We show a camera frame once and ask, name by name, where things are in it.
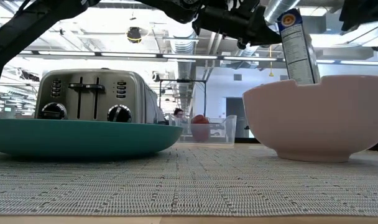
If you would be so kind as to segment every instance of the person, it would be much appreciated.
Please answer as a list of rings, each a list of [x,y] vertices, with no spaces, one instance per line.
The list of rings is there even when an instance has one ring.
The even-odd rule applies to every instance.
[[[180,108],[175,109],[175,111],[174,111],[174,117],[176,117],[176,118],[183,118],[184,117],[183,110],[180,109]]]

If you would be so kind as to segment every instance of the teal tray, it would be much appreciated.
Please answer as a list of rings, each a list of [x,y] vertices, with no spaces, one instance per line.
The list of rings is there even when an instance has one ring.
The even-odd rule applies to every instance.
[[[172,146],[182,128],[156,124],[0,119],[0,152],[36,157],[131,157]]]

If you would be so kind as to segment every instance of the toaster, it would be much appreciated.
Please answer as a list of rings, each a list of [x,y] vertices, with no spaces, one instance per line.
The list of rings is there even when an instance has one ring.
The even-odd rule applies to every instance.
[[[162,123],[157,95],[134,72],[56,70],[40,82],[37,119]]]

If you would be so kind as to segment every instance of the woven placemat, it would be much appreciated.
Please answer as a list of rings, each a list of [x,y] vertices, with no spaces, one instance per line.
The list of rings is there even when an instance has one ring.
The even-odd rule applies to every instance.
[[[378,217],[378,162],[289,161],[263,146],[114,162],[0,157],[0,215]]]

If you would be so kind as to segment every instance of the wooden table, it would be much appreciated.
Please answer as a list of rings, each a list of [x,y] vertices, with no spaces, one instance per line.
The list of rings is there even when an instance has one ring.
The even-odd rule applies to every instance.
[[[185,144],[185,147],[196,148],[198,145]],[[215,148],[251,149],[253,144],[235,144],[235,146],[207,146]],[[366,151],[354,154],[352,158],[378,161],[378,152]],[[187,224],[187,223],[215,223],[215,224],[377,224],[378,218],[368,217],[332,217],[332,216],[298,216],[298,217],[262,217],[262,218],[224,218],[224,217],[46,217],[46,216],[0,216],[0,224]]]

